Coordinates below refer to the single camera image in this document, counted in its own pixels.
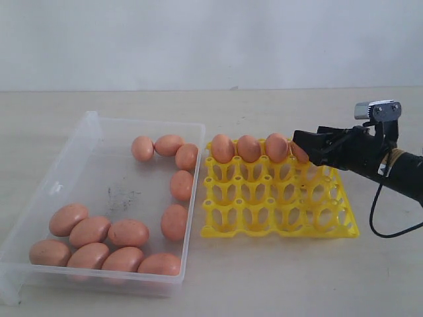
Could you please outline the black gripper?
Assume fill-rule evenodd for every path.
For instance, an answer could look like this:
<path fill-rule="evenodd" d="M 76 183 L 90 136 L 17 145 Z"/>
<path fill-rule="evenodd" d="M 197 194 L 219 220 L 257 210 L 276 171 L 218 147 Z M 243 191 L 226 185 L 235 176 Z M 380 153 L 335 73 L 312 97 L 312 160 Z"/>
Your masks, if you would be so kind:
<path fill-rule="evenodd" d="M 359 175 L 388 175 L 400 157 L 398 121 L 366 122 L 352 128 L 319 126 L 316 133 L 295 130 L 293 142 L 316 166 Z"/>

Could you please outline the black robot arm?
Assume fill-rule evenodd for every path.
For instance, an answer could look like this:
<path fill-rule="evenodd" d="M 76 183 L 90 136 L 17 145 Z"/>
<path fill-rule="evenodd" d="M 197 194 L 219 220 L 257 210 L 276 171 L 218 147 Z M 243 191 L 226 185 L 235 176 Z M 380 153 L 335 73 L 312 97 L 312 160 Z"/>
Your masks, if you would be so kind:
<path fill-rule="evenodd" d="M 398 138 L 397 120 L 293 134 L 314 165 L 352 171 L 422 203 L 422 157 L 399 149 Z"/>

